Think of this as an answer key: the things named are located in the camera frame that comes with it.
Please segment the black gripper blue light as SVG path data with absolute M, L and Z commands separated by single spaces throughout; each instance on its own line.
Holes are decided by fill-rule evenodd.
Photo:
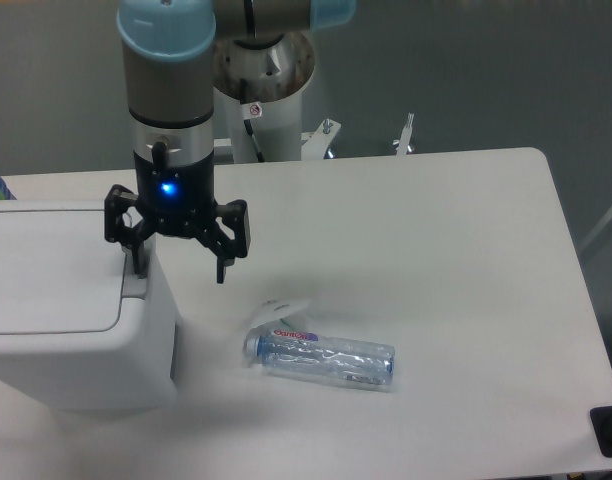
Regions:
M 196 238 L 216 257 L 216 281 L 223 284 L 226 270 L 248 256 L 248 204 L 237 199 L 217 204 L 214 197 L 214 154 L 184 166 L 158 171 L 152 161 L 133 153 L 138 195 L 113 185 L 104 199 L 104 238 L 119 243 L 132 258 L 136 275 L 146 275 L 145 242 L 156 233 Z M 134 208 L 141 216 L 128 226 L 124 215 Z

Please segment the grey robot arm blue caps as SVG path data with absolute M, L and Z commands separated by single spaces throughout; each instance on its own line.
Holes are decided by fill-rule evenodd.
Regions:
M 224 272 L 248 254 L 242 200 L 214 195 L 213 114 L 225 101 L 238 163 L 302 158 L 308 33 L 348 23 L 353 1 L 123 1 L 122 41 L 137 187 L 113 186 L 104 235 L 145 276 L 153 235 L 194 239 Z

